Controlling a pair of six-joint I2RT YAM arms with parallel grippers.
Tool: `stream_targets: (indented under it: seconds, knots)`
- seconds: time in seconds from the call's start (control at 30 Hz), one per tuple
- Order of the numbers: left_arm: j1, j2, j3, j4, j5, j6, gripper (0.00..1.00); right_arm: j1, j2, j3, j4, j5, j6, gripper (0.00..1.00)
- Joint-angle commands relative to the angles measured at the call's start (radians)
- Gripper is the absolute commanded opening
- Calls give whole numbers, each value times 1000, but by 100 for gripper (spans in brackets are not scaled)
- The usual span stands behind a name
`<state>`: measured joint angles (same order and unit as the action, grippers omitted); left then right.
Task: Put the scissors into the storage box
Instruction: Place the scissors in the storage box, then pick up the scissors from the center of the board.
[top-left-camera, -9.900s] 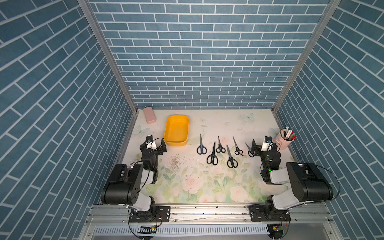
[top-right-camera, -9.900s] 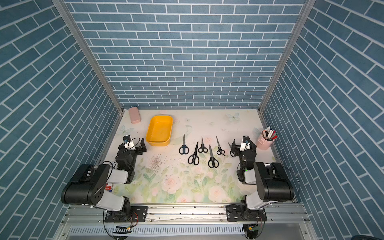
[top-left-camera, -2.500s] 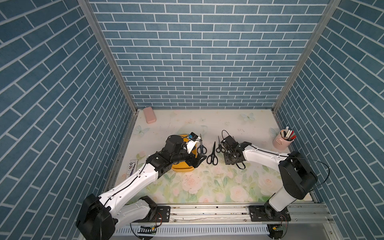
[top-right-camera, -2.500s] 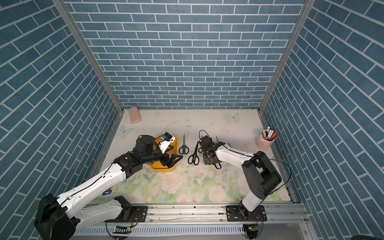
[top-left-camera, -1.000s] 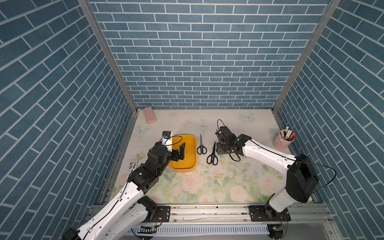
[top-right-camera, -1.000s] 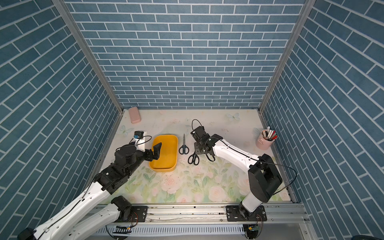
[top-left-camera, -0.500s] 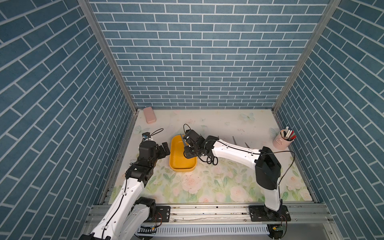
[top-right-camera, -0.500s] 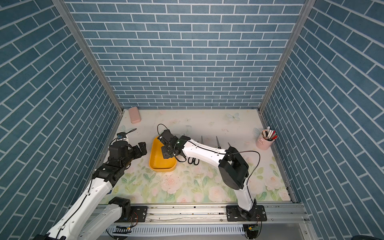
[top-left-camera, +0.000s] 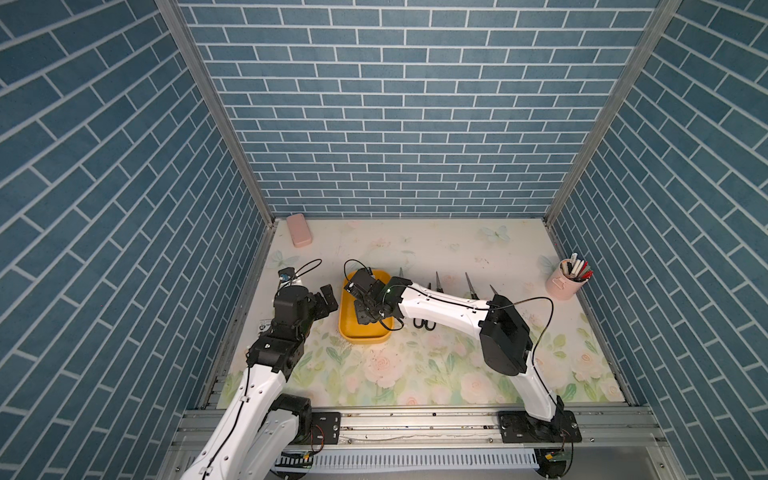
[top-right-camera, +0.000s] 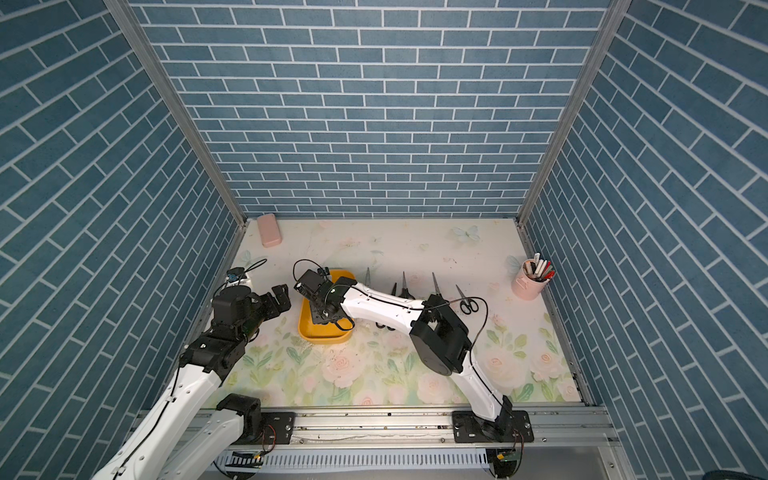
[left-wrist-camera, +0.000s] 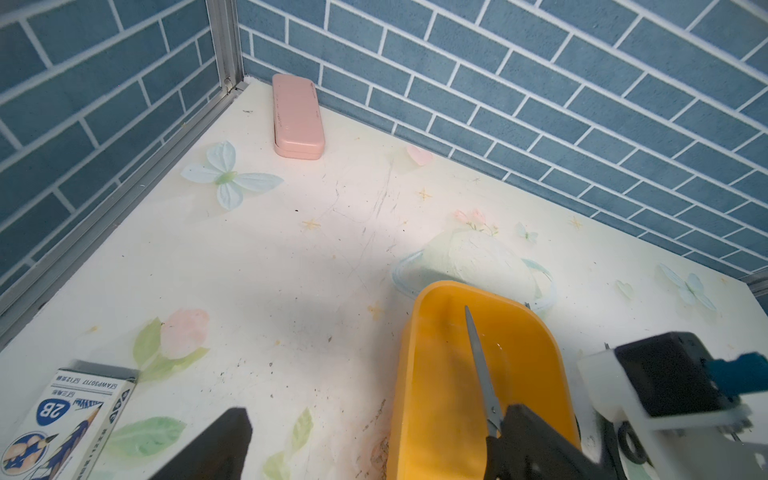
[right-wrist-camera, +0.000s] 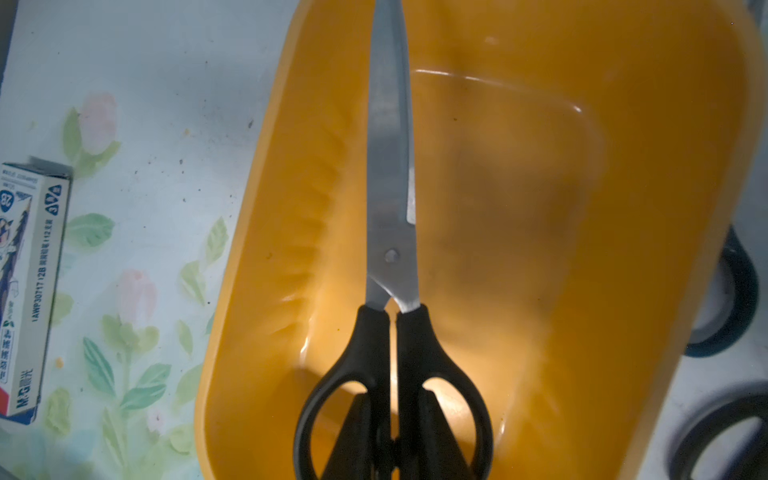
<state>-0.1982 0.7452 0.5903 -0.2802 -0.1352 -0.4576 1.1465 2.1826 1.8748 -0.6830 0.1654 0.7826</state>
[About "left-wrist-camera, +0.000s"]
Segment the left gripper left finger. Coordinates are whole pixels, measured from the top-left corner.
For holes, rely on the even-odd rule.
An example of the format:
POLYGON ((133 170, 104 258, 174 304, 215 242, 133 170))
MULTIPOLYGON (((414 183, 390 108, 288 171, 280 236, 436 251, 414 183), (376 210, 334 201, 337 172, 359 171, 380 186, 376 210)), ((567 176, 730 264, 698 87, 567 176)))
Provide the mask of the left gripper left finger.
POLYGON ((246 409, 230 408, 151 479, 240 479, 252 432, 246 409))

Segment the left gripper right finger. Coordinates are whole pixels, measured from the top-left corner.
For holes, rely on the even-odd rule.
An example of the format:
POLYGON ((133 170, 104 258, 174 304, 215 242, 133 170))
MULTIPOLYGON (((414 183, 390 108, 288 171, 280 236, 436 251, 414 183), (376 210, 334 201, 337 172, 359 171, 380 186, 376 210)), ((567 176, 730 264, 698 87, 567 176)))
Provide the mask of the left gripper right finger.
POLYGON ((614 479, 616 473, 586 457, 522 404, 488 417, 485 479, 614 479))

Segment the dark blue handled scissors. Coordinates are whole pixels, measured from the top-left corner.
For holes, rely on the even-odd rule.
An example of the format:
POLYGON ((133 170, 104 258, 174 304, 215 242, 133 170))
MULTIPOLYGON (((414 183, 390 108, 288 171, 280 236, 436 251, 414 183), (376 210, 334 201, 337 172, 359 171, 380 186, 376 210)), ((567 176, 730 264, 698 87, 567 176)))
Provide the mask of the dark blue handled scissors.
POLYGON ((472 313, 468 306, 465 306, 464 310, 473 361, 483 397, 485 422, 488 430, 488 435, 485 439, 487 455, 483 478, 508 479, 509 474, 505 470, 505 461, 502 452, 503 444, 501 441, 501 433, 503 415, 501 404, 492 384, 490 370, 486 363, 472 313))

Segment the yellow plastic storage box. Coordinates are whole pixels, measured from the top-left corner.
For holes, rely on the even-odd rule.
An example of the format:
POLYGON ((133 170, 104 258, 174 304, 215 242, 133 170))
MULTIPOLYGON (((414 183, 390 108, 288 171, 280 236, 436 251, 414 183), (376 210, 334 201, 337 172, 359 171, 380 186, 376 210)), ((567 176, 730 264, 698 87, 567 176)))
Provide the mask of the yellow plastic storage box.
POLYGON ((417 297, 402 339, 387 476, 479 479, 488 434, 466 318, 476 326, 502 406, 522 403, 581 445, 561 351, 524 305, 454 281, 417 297))

